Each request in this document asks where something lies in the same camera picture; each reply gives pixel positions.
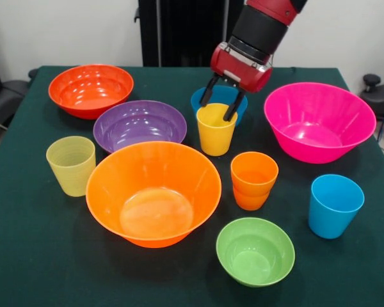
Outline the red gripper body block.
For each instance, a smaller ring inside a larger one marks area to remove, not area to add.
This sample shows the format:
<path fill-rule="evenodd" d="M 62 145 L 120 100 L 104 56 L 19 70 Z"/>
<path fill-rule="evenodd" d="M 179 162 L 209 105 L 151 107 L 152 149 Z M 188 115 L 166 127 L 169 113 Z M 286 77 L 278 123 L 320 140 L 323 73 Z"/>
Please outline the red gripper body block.
<path fill-rule="evenodd" d="M 269 81 L 273 67 L 262 65 L 247 58 L 221 42 L 214 50 L 211 58 L 211 69 L 222 79 L 231 80 L 240 89 L 259 92 Z"/>

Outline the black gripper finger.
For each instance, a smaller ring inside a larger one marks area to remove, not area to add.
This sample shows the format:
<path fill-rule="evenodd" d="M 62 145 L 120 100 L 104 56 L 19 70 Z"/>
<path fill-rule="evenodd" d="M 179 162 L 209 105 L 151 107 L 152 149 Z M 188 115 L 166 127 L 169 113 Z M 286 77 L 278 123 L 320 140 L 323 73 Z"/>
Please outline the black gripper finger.
<path fill-rule="evenodd" d="M 233 91 L 233 100 L 223 115 L 223 120 L 230 122 L 233 116 L 237 115 L 237 121 L 241 120 L 245 112 L 245 91 L 240 88 L 229 87 L 229 91 Z"/>
<path fill-rule="evenodd" d="M 220 75 L 213 75 L 211 80 L 208 82 L 207 86 L 205 87 L 204 93 L 200 99 L 200 105 L 202 107 L 205 107 L 209 103 L 212 97 L 213 87 L 218 82 L 219 78 L 220 78 Z"/>

